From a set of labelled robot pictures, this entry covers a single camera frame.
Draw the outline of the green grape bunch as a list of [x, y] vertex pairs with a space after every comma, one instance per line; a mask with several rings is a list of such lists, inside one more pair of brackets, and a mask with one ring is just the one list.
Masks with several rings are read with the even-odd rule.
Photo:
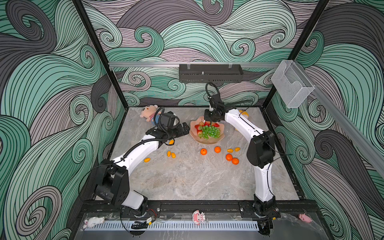
[[203, 133], [198, 135], [201, 139], [218, 139], [221, 135], [220, 129], [213, 126], [203, 126], [201, 130]]

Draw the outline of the pink scalloped fruit bowl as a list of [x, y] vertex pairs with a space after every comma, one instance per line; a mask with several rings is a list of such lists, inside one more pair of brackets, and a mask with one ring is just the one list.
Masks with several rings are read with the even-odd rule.
[[209, 122], [203, 116], [190, 123], [190, 135], [198, 143], [213, 145], [225, 137], [225, 126], [221, 123]]

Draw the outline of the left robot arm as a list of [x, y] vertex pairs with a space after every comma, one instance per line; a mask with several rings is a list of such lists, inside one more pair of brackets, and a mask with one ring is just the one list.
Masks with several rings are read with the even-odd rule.
[[189, 131], [188, 124], [181, 123], [173, 112], [161, 113], [140, 142], [120, 157], [104, 160], [96, 168], [95, 195], [115, 207], [143, 211], [147, 198], [130, 189], [130, 175], [149, 154], [170, 140], [188, 135]]

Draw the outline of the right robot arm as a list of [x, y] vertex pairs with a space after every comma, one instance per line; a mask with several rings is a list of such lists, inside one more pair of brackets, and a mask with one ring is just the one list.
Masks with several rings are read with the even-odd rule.
[[273, 209], [276, 197], [272, 192], [271, 167], [276, 155], [275, 137], [270, 131], [263, 131], [234, 107], [225, 106], [220, 94], [208, 95], [210, 108], [205, 110], [204, 118], [210, 122], [225, 121], [240, 132], [249, 142], [247, 159], [254, 166], [256, 190], [255, 209], [265, 215]]

